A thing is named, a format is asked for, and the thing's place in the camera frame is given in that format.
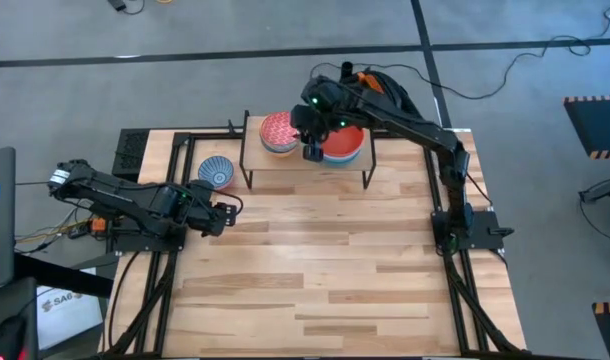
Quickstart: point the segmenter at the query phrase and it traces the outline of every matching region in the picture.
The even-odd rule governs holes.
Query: concrete floor
[[[104,0],[0,0],[0,60],[420,44],[406,0],[145,1],[143,13],[128,17]],[[594,35],[610,0],[421,5],[430,41],[444,44]],[[522,51],[434,57],[443,84],[478,95],[495,88]],[[0,147],[16,147],[18,181],[45,180],[57,162],[71,158],[110,171],[121,128],[240,123],[244,109],[288,110],[313,65],[345,60],[427,71],[422,52],[0,68]],[[425,117],[438,117],[427,84],[404,69],[388,72]],[[501,224],[516,228],[506,241],[507,259],[527,344],[536,353],[608,358],[590,306],[610,301],[610,240],[582,220],[576,193],[610,177],[610,161],[587,158],[561,101],[605,94],[610,46],[583,58],[560,48],[545,59],[524,58],[491,99],[445,92],[453,126],[474,130]],[[19,187],[16,231],[56,223],[67,211],[42,186]],[[610,232],[610,201],[588,212]],[[103,250],[91,239],[63,240],[36,256],[69,266]],[[75,353],[93,348],[88,341]]]

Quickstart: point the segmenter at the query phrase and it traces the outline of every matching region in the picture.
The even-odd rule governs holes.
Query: gray floor
[[[593,35],[610,0],[421,3],[432,43],[468,43]],[[134,17],[104,0],[0,0],[0,60],[418,44],[413,15],[404,0],[146,0]],[[444,84],[477,95],[497,86],[517,53],[435,57]],[[313,65],[344,60],[426,72],[420,52],[0,68],[0,146],[16,147],[18,181],[44,180],[71,158],[109,171],[121,128],[240,123],[244,109],[287,110]],[[406,70],[389,73],[436,119],[428,85]],[[507,258],[527,344],[537,353],[607,359],[590,305],[610,301],[610,240],[582,220],[576,193],[610,177],[610,161],[587,159],[562,106],[564,96],[601,94],[610,94],[610,46],[584,58],[564,49],[524,58],[492,99],[446,92],[453,125],[474,129],[500,221],[517,230]],[[17,204],[19,234],[68,211],[41,186],[18,188]],[[588,212],[610,232],[610,201]],[[102,251],[94,240],[64,240],[37,257],[73,265]]]

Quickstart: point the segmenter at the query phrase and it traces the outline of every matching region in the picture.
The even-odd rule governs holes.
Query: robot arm
[[[94,170],[85,160],[59,163],[47,184],[57,200],[87,199],[89,210],[107,220],[125,216],[145,236],[165,239],[186,225],[203,236],[218,236],[236,222],[236,206],[212,206],[209,182],[136,184]]]
[[[306,146],[303,157],[321,161],[320,143],[330,131],[346,126],[387,129],[436,153],[440,179],[447,188],[447,234],[468,237],[473,210],[465,195],[469,154],[456,134],[423,120],[405,90],[389,76],[366,71],[340,82],[325,76],[311,79],[301,94],[307,105],[292,110],[292,126]]]

